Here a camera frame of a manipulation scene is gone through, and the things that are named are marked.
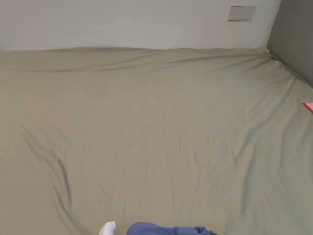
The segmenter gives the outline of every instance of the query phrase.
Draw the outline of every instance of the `blue fabric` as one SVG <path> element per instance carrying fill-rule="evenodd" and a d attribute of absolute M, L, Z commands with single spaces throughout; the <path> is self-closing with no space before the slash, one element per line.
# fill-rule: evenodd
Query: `blue fabric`
<path fill-rule="evenodd" d="M 156 224 L 137 222 L 128 229 L 126 235 L 217 235 L 205 227 L 166 228 Z"/>

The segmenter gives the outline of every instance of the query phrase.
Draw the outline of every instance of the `fitted sheet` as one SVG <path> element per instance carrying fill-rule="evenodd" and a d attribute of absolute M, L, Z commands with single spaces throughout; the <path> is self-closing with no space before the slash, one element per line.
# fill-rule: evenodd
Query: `fitted sheet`
<path fill-rule="evenodd" d="M 0 58 L 2 234 L 312 234 L 313 90 L 260 50 Z"/>

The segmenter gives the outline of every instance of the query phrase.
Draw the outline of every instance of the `wall socket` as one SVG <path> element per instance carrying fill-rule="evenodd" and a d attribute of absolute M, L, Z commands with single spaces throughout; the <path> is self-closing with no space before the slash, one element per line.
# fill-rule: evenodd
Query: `wall socket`
<path fill-rule="evenodd" d="M 255 6 L 230 7 L 228 21 L 252 20 Z"/>

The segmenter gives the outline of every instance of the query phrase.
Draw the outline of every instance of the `white wall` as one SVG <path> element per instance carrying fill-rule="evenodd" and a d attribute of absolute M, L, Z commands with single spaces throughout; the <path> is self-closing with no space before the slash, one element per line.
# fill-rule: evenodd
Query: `white wall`
<path fill-rule="evenodd" d="M 0 0 L 0 50 L 266 46 L 280 0 Z M 230 6 L 256 5 L 251 22 Z"/>

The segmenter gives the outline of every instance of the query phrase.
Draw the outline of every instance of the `bed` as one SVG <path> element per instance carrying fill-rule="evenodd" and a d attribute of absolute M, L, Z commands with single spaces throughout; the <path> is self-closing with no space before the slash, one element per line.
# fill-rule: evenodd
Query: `bed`
<path fill-rule="evenodd" d="M 4 54 L 1 233 L 311 234 L 312 101 L 261 50 Z"/>

